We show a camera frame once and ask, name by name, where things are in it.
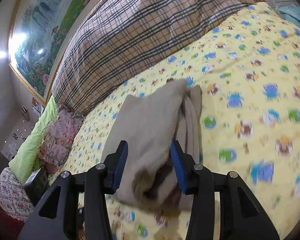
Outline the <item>beige knit sweater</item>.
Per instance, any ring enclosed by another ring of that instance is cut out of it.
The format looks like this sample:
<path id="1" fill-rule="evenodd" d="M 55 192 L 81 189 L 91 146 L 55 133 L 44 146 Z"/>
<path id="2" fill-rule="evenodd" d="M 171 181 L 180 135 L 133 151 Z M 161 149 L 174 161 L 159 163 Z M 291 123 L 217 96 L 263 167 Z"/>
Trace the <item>beige knit sweater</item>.
<path id="1" fill-rule="evenodd" d="M 167 82 L 145 98 L 128 95 L 108 134 L 102 159 L 120 143 L 128 144 L 128 157 L 115 198 L 146 210 L 190 210 L 193 198 L 178 187 L 170 159 L 177 140 L 182 150 L 199 159 L 199 119 L 202 90 L 185 79 Z"/>

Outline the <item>light green blanket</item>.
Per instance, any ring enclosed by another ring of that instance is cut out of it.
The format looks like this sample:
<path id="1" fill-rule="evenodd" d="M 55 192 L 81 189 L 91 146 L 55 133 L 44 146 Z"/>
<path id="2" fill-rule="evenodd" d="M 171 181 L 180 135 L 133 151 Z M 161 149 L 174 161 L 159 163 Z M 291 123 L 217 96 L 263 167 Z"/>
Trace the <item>light green blanket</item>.
<path id="1" fill-rule="evenodd" d="M 25 184 L 33 171 L 40 168 L 38 147 L 42 144 L 43 131 L 51 121 L 56 119 L 57 103 L 53 96 L 50 96 L 31 134 L 21 144 L 16 156 L 8 163 L 11 172 L 22 184 Z"/>

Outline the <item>floral ruffled pillow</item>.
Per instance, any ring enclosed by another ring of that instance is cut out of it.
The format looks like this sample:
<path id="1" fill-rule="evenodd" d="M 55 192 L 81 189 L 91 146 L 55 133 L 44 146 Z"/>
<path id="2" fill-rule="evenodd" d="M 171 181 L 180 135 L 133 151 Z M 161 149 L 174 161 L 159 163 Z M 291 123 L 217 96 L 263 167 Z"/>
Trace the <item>floral ruffled pillow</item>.
<path id="1" fill-rule="evenodd" d="M 66 162 L 83 121 L 84 116 L 73 112 L 66 105 L 57 108 L 57 119 L 47 124 L 38 147 L 40 164 L 49 174 L 55 174 Z"/>

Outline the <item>yellow cartoon bear bedsheet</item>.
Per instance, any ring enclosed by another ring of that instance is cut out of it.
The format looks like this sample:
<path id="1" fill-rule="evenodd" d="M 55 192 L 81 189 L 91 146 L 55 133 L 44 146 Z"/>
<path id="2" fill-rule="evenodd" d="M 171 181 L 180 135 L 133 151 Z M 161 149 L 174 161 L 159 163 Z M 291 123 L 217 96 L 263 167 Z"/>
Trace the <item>yellow cartoon bear bedsheet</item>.
<path id="1" fill-rule="evenodd" d="M 202 89 L 200 162 L 236 171 L 285 239 L 300 222 L 300 29 L 264 2 L 112 92 L 86 117 L 63 170 L 81 173 L 100 162 L 128 95 L 143 98 L 180 78 Z"/>

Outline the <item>gold framed landscape painting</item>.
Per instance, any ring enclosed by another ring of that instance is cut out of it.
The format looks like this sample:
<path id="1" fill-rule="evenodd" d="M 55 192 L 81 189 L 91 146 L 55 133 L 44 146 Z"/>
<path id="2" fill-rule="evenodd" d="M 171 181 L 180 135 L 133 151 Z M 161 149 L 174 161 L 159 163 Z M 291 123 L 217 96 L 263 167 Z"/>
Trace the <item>gold framed landscape painting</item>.
<path id="1" fill-rule="evenodd" d="M 16 0 L 8 39 L 9 66 L 41 104 L 64 52 L 100 0 Z"/>

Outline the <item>plaid beige quilt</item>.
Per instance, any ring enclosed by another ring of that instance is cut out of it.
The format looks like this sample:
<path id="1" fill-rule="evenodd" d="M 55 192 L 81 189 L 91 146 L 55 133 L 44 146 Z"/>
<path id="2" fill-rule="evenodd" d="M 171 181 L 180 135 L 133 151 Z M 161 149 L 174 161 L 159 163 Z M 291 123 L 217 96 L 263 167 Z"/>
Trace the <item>plaid beige quilt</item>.
<path id="1" fill-rule="evenodd" d="M 59 64 L 55 102 L 89 113 L 117 87 L 264 0 L 100 0 Z"/>

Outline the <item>teal cloth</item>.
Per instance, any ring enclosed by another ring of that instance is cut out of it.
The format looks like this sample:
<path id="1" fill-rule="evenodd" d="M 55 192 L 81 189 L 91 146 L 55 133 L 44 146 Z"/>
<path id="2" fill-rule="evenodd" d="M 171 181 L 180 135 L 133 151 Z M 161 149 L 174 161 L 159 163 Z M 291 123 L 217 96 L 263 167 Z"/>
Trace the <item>teal cloth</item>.
<path id="1" fill-rule="evenodd" d="M 300 7 L 296 5 L 280 7 L 278 9 L 278 12 L 283 19 L 294 23 L 297 27 L 300 28 Z"/>

